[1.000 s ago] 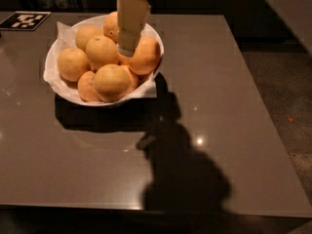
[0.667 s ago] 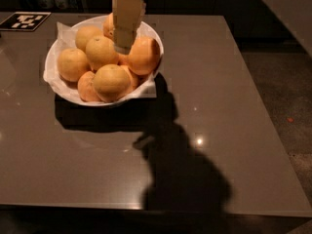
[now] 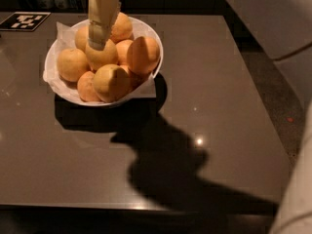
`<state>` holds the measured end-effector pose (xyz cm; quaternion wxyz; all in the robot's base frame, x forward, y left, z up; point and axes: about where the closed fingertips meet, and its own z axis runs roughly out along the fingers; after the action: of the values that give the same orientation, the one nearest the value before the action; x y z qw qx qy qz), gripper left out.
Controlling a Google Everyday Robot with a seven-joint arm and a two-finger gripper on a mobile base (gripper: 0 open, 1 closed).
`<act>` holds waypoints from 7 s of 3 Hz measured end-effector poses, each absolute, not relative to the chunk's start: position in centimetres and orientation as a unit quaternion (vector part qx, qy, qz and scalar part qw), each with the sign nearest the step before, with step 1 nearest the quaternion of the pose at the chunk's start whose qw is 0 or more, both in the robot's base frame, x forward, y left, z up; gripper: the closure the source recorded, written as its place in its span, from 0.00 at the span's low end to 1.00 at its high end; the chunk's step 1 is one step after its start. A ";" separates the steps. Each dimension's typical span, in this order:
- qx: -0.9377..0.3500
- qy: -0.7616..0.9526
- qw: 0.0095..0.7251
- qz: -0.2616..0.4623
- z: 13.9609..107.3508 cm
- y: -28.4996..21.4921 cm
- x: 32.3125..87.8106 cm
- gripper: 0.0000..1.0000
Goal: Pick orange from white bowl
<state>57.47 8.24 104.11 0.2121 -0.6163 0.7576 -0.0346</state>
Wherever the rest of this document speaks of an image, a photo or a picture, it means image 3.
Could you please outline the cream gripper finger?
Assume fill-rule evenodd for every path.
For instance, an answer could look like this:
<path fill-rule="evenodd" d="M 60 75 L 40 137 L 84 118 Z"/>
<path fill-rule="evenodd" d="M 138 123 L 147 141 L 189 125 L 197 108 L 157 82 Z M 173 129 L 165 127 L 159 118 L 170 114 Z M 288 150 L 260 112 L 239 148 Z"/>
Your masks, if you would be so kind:
<path fill-rule="evenodd" d="M 102 51 L 120 11 L 119 0 L 89 0 L 89 45 Z"/>

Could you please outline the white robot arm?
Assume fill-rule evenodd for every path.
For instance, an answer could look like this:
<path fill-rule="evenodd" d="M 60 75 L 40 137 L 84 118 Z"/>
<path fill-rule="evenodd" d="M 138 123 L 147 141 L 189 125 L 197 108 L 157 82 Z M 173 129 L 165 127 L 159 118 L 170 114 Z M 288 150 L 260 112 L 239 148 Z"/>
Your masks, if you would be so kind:
<path fill-rule="evenodd" d="M 303 107 L 312 98 L 312 0 L 225 0 Z M 168 99 L 129 143 L 142 194 L 181 212 L 270 211 L 268 234 L 312 234 L 312 136 L 292 170 L 264 99 L 215 17 L 161 17 Z"/>

